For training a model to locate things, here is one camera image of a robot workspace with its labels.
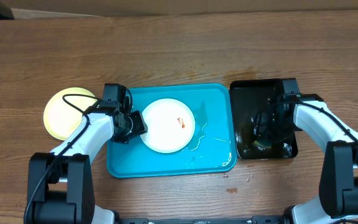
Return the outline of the yellow green scrub sponge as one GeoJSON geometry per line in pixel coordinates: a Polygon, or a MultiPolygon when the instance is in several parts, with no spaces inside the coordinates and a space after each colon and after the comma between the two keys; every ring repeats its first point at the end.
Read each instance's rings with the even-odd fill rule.
{"type": "Polygon", "coordinates": [[[260,148],[265,148],[265,149],[272,148],[272,143],[269,140],[265,140],[265,139],[255,140],[253,142],[253,145],[260,147],[260,148]]]}

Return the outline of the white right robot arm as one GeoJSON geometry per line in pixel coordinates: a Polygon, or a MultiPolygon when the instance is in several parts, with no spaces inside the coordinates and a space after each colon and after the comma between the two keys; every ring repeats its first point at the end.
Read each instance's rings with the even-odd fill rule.
{"type": "Polygon", "coordinates": [[[285,210],[284,223],[357,223],[358,132],[318,95],[280,96],[254,118],[255,146],[268,148],[304,131],[324,152],[319,193],[285,210]]]}

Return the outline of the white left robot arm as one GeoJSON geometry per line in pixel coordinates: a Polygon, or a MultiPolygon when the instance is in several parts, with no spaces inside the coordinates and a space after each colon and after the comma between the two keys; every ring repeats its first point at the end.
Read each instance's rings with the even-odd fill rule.
{"type": "Polygon", "coordinates": [[[126,144],[147,126],[118,101],[98,100],[81,115],[61,145],[30,158],[24,223],[114,223],[114,212],[95,204],[91,163],[106,142],[126,144]]]}

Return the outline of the yellow plate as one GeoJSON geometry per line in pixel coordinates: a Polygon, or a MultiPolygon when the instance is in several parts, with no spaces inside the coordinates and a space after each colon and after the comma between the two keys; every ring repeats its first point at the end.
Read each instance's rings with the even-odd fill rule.
{"type": "Polygon", "coordinates": [[[44,126],[49,134],[59,140],[66,140],[80,125],[82,114],[63,101],[63,95],[81,94],[94,96],[92,92],[78,87],[71,87],[56,93],[44,109],[44,126]]]}

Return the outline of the white plate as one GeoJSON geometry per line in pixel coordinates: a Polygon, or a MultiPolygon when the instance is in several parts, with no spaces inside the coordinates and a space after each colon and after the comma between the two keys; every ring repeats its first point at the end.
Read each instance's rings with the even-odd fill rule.
{"type": "Polygon", "coordinates": [[[142,112],[147,132],[143,143],[159,153],[173,153],[183,149],[195,133],[195,117],[181,101],[164,98],[149,104],[142,112]]]}

